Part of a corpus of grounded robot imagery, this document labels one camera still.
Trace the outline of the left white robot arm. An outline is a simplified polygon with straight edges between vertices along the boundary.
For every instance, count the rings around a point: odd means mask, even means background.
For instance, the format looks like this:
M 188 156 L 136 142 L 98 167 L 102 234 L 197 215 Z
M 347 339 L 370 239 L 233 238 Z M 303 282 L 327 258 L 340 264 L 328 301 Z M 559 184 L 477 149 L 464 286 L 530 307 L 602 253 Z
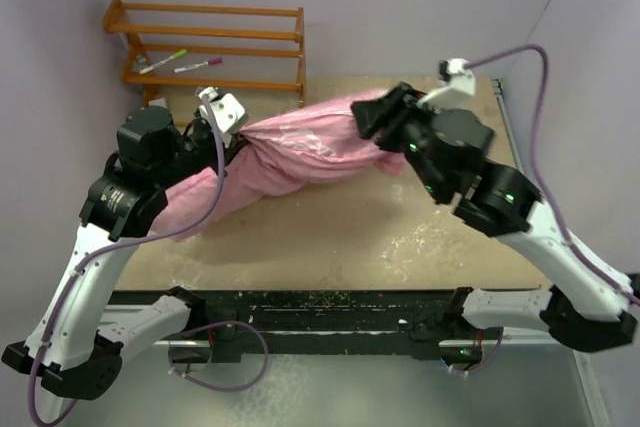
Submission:
M 100 320 L 130 258 L 151 242 L 167 189 L 206 168 L 223 179 L 226 161 L 243 146 L 237 135 L 246 120 L 243 107 L 222 100 L 201 104 L 185 131 L 159 106 L 136 110 L 118 128 L 118 149 L 89 188 L 72 255 L 45 314 L 26 340 L 2 355 L 28 378 L 27 406 L 36 425 L 59 424 L 72 408 L 64 400 L 103 395 L 123 364 L 155 342 L 202 334 L 206 302 L 181 287 L 111 327 Z

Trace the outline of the pink pillow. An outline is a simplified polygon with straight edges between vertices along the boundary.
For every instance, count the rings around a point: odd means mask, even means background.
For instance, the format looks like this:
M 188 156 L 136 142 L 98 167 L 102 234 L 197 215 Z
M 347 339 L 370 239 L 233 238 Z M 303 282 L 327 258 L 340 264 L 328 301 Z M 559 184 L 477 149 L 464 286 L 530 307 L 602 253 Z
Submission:
M 168 205 L 152 223 L 151 232 L 166 235 L 188 227 L 173 236 L 176 241 L 185 240 L 264 197 L 292 193 L 305 185 L 306 160 L 302 152 L 280 150 L 267 143 L 250 144 L 226 167 L 216 205 L 212 202 L 218 175 L 207 168 L 167 190 Z

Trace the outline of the pink satin pillowcase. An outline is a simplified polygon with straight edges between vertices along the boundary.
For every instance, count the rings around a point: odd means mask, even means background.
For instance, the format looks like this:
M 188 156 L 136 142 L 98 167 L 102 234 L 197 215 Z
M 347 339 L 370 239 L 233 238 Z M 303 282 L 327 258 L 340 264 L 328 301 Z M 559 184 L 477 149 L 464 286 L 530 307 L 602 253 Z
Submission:
M 309 184 L 347 179 L 370 167 L 400 174 L 404 157 L 362 139 L 351 111 L 352 103 L 385 93 L 384 89 L 357 92 L 244 127 L 241 134 L 248 144 L 227 168 L 227 208 L 233 211 Z

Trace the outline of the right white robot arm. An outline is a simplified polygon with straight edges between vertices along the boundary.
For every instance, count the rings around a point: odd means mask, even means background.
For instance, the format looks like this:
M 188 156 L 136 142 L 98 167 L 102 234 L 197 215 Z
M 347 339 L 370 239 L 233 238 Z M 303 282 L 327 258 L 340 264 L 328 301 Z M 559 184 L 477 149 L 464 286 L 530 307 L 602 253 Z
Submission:
M 466 226 L 510 247 L 552 283 L 537 290 L 459 288 L 444 316 L 446 330 L 456 338 L 477 329 L 537 330 L 585 353 L 631 344 L 638 321 L 628 297 L 639 291 L 638 275 L 597 257 L 589 270 L 563 239 L 541 191 L 522 172 L 489 159 L 493 129 L 469 110 L 429 100 L 400 83 L 353 102 L 359 137 L 403 155 L 435 203 L 452 206 Z

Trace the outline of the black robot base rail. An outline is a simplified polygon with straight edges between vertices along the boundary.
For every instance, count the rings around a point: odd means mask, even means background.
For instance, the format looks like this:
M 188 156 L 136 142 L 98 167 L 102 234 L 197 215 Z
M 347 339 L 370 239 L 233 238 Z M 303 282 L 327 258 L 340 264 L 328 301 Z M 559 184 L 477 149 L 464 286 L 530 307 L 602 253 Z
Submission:
M 460 315 L 454 290 L 202 291 L 184 339 L 211 341 L 216 362 L 244 354 L 398 355 L 476 362 L 498 339 Z

